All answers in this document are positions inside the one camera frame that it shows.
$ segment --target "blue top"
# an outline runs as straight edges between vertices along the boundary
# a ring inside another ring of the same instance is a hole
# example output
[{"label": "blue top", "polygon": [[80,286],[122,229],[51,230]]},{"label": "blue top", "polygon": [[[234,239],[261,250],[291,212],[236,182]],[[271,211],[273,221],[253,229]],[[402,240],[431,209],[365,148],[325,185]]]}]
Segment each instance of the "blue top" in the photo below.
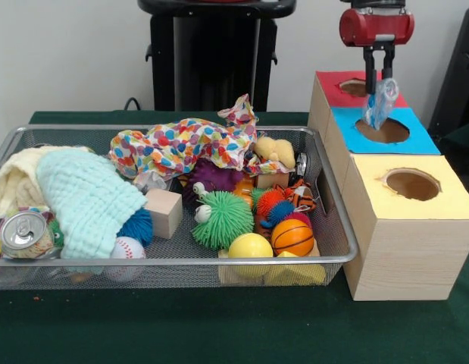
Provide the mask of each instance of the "blue top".
[{"label": "blue top", "polygon": [[390,118],[409,129],[409,138],[400,143],[380,143],[366,138],[355,123],[361,120],[361,108],[332,108],[347,149],[355,154],[419,154],[440,155],[430,135],[410,108],[394,108]]}]

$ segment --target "black machine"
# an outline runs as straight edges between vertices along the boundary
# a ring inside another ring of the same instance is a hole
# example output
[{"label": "black machine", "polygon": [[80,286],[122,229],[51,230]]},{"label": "black machine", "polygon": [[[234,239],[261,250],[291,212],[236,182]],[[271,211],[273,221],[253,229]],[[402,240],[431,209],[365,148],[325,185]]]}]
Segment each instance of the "black machine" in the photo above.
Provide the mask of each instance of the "black machine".
[{"label": "black machine", "polygon": [[[347,46],[362,47],[367,92],[375,92],[373,52],[386,52],[383,76],[392,76],[395,46],[413,33],[405,0],[350,2],[340,21]],[[244,93],[257,111],[266,111],[277,25],[296,0],[138,0],[150,13],[156,110],[220,110]]]},{"label": "black machine", "polygon": [[429,132],[437,137],[469,124],[469,9],[436,103]]}]

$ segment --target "baseball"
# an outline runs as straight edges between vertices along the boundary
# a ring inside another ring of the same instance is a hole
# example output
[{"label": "baseball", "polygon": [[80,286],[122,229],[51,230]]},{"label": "baseball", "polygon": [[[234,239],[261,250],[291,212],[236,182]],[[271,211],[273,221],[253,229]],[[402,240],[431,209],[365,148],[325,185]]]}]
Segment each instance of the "baseball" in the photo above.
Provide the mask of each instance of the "baseball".
[{"label": "baseball", "polygon": [[[118,237],[111,252],[112,259],[144,259],[142,244],[131,237]],[[145,267],[107,267],[106,277],[116,282],[129,282],[139,277]]]}]

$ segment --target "yellow cloth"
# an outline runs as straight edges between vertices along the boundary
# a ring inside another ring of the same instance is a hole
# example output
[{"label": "yellow cloth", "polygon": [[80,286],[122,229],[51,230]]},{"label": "yellow cloth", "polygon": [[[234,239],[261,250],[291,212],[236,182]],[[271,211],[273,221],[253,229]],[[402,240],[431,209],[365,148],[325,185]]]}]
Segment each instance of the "yellow cloth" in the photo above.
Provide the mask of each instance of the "yellow cloth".
[{"label": "yellow cloth", "polygon": [[49,152],[69,146],[43,146],[13,154],[0,168],[0,216],[11,209],[45,205],[36,179],[39,160]]}]

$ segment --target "orange spiky ball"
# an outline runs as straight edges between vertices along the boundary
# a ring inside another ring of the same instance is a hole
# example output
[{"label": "orange spiky ball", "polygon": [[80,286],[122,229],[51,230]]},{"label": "orange spiky ball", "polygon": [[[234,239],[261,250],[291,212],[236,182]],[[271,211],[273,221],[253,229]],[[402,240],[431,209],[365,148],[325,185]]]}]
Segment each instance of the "orange spiky ball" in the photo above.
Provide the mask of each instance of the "orange spiky ball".
[{"label": "orange spiky ball", "polygon": [[263,217],[267,217],[271,209],[281,201],[286,201],[286,198],[278,190],[270,190],[263,193],[258,200],[258,214]]}]

